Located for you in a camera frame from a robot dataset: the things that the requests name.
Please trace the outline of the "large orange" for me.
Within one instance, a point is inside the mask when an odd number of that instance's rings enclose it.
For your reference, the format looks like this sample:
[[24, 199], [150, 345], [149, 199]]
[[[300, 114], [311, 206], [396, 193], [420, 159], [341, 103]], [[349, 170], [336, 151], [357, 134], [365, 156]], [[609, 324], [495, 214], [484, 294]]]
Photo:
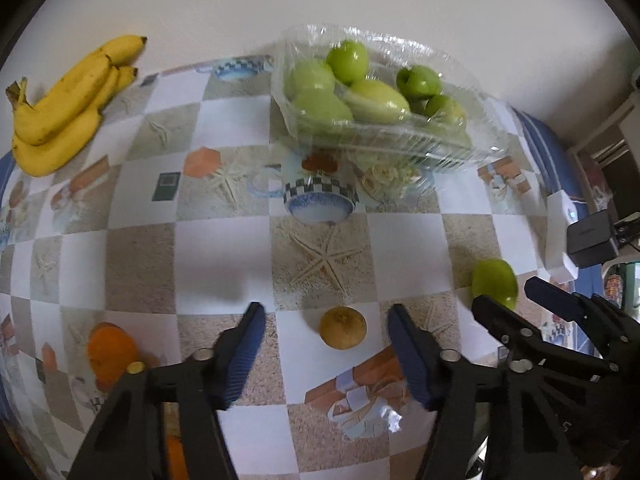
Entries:
[[168, 436], [166, 442], [166, 460], [170, 480], [189, 480], [186, 458], [179, 437]]

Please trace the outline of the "green mango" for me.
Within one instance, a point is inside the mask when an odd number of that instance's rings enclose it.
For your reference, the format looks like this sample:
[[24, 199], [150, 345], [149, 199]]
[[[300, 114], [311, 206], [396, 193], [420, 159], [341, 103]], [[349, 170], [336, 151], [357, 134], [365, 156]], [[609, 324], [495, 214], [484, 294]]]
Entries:
[[502, 259], [480, 260], [472, 272], [472, 297], [487, 296], [514, 311], [518, 301], [518, 279]]

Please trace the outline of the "brown longan fruit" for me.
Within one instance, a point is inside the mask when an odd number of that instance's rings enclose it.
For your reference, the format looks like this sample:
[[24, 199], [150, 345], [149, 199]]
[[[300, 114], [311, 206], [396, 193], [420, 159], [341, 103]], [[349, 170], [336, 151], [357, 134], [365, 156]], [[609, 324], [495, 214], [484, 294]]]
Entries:
[[329, 347], [349, 350], [363, 342], [367, 336], [367, 322], [363, 315], [350, 307], [327, 310], [320, 320], [319, 334]]

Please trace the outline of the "black charger block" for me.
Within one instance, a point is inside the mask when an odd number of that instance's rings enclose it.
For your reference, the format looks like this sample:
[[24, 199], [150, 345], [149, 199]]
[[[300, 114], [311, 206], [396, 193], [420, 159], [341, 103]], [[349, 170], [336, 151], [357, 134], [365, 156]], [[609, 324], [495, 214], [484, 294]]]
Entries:
[[608, 212], [601, 210], [572, 223], [566, 230], [566, 251], [578, 269], [615, 259], [620, 248]]

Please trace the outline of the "white charger dock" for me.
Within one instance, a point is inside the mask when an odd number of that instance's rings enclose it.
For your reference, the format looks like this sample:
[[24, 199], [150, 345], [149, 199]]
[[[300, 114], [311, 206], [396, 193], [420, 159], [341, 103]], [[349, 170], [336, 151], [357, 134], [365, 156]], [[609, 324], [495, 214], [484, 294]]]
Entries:
[[577, 221], [577, 209], [570, 196], [563, 190], [548, 196], [544, 266], [552, 280], [560, 284], [578, 278], [578, 267], [567, 252], [567, 229]]

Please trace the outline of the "patterned checkered tablecloth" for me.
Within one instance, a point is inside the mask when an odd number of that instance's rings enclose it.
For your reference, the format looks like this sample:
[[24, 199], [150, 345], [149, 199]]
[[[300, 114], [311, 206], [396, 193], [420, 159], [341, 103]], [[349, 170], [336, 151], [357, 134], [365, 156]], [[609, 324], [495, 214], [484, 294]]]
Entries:
[[[496, 105], [522, 195], [473, 170], [440, 174], [413, 200], [363, 197], [337, 226], [306, 226], [265, 196], [292, 160], [269, 90], [262, 58], [151, 76], [116, 96], [55, 174], [33, 179], [2, 158], [1, 383], [43, 477], [66, 476], [103, 403], [86, 353], [99, 323], [167, 365], [258, 301], [262, 348], [220, 416], [239, 475], [409, 479], [433, 414], [405, 401], [390, 431], [375, 418], [330, 419], [306, 394], [386, 347], [396, 302], [443, 346], [487, 363], [497, 345], [470, 311], [474, 264], [501, 258], [523, 280], [544, 276], [541, 122]], [[335, 307], [366, 319], [357, 347], [321, 339]]]

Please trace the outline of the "clear plastic fruit tray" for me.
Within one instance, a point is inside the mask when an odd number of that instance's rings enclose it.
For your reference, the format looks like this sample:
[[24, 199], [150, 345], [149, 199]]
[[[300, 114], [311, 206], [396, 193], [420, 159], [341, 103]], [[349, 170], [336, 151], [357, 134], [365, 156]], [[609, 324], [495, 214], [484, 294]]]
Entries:
[[285, 29], [271, 93], [293, 142], [430, 169], [482, 164], [508, 139], [476, 78], [449, 54], [382, 32]]

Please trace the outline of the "yellow banana bunch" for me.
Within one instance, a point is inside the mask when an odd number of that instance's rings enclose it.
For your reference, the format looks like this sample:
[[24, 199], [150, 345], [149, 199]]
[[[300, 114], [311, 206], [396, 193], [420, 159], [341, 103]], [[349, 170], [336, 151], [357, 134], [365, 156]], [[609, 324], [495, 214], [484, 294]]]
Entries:
[[13, 112], [12, 155], [34, 178], [54, 174], [94, 137], [102, 110], [134, 82], [132, 62], [148, 42], [124, 35], [107, 41], [72, 67], [37, 103], [27, 99], [28, 80], [6, 88]]

